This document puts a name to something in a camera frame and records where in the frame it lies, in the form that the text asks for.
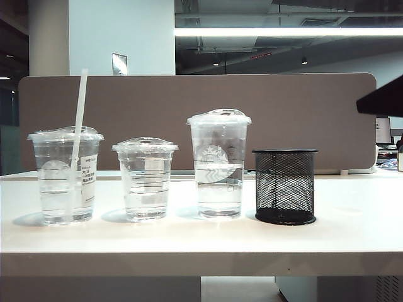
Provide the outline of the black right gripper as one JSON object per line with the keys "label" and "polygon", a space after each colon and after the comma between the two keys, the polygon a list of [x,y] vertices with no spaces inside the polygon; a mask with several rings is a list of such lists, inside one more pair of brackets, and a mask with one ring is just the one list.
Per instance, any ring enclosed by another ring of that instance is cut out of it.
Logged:
{"label": "black right gripper", "polygon": [[359,113],[403,117],[403,76],[356,101]]}

